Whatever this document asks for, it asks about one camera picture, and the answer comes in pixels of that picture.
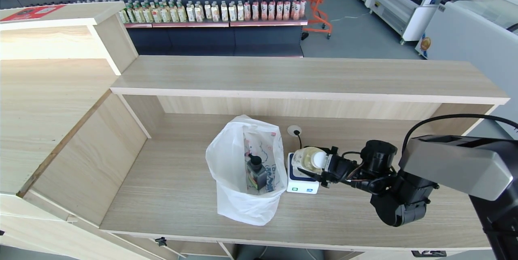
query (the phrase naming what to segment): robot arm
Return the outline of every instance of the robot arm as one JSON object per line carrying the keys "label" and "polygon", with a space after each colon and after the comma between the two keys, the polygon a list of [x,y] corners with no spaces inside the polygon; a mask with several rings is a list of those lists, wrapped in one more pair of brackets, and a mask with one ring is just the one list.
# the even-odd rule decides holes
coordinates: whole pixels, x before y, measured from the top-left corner
{"label": "robot arm", "polygon": [[421,136],[409,139],[418,126],[454,117],[490,118],[486,115],[446,115],[427,119],[411,129],[403,143],[400,170],[392,167],[397,148],[368,141],[358,153],[362,162],[328,153],[320,175],[300,169],[322,186],[344,183],[372,194],[370,203],[387,225],[398,227],[420,220],[428,199],[439,184],[469,195],[498,260],[518,259],[518,141],[468,136]]}

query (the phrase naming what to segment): wooden countertop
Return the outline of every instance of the wooden countertop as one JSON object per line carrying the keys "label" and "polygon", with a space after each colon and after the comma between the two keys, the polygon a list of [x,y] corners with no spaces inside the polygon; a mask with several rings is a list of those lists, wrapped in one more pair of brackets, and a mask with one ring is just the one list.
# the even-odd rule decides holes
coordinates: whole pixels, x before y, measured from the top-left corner
{"label": "wooden countertop", "polygon": [[[370,195],[350,186],[319,188],[316,195],[285,192],[275,217],[264,227],[217,214],[215,181],[205,150],[230,115],[166,114],[135,160],[100,229],[143,237],[320,249],[487,249],[489,244],[468,196],[442,186],[431,194],[424,219],[390,227],[378,218]],[[411,120],[255,117],[278,125],[284,154],[298,149],[285,133],[302,127],[304,145],[360,151],[370,139],[401,146]],[[430,134],[422,126],[415,136]],[[393,164],[397,167],[399,154]]]}
{"label": "wooden countertop", "polygon": [[[124,8],[123,2],[67,4],[39,19],[0,22],[0,31],[98,25]],[[0,10],[0,20],[23,8]]]}
{"label": "wooden countertop", "polygon": [[468,62],[141,55],[117,94],[504,104]]}
{"label": "wooden countertop", "polygon": [[0,192],[14,194],[117,77],[102,59],[4,60],[1,69]]}

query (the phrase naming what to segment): electrical outlet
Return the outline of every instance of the electrical outlet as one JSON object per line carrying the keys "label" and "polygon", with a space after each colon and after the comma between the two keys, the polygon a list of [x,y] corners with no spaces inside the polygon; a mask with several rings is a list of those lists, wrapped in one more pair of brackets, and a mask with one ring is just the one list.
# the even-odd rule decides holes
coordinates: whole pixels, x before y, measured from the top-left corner
{"label": "electrical outlet", "polygon": [[288,126],[288,133],[290,136],[297,136],[295,134],[295,131],[298,130],[298,135],[300,136],[302,134],[302,129],[298,125],[290,125]]}

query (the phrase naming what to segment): wooden cabinet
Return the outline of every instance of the wooden cabinet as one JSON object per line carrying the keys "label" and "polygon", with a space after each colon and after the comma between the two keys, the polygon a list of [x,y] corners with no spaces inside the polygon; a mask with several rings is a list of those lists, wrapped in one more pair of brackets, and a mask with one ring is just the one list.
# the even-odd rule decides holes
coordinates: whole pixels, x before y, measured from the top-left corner
{"label": "wooden cabinet", "polygon": [[[433,192],[424,219],[400,228],[378,219],[367,193],[344,185],[283,194],[263,227],[232,221],[217,214],[205,161],[208,144],[241,114],[278,125],[285,153],[298,149],[286,132],[293,124],[305,145],[359,151],[372,139],[399,147],[425,118],[487,114],[506,103],[469,63],[137,57],[113,16],[123,4],[110,4],[85,4],[84,18],[72,10],[0,23],[13,50],[31,42],[31,30],[54,44],[2,61],[1,243],[96,260],[234,259],[240,244],[344,259],[383,249],[488,249],[468,197],[449,188]],[[57,50],[68,43],[86,49]],[[477,123],[438,121],[415,135],[466,134]],[[167,246],[159,247],[161,237]]]}

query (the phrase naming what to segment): white cable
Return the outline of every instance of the white cable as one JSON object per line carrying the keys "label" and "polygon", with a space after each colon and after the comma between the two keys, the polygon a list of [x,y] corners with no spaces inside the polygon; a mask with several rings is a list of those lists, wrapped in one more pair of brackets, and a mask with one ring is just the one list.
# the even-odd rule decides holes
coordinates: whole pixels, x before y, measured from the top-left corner
{"label": "white cable", "polygon": [[315,256],[313,256],[313,254],[311,254],[311,252],[309,252],[309,250],[308,250],[308,249],[306,249],[306,252],[311,256],[311,258],[313,258],[313,260],[317,260],[317,259],[315,258]]}
{"label": "white cable", "polygon": [[330,22],[333,22],[333,21],[340,21],[340,20],[345,19],[345,18],[357,19],[357,18],[360,18],[361,16],[364,16],[364,15],[367,15],[367,14],[368,14],[368,12],[367,12],[367,13],[363,13],[363,14],[361,14],[360,16],[357,16],[357,17],[353,17],[353,16],[344,16],[344,17],[342,17],[342,18],[340,18],[340,19],[331,20]]}
{"label": "white cable", "polygon": [[259,255],[259,257],[257,257],[257,258],[261,258],[261,257],[264,255],[264,253],[266,253],[266,250],[267,250],[267,249],[268,249],[268,246],[266,246],[266,247],[264,248],[263,252],[262,252],[262,253]]}

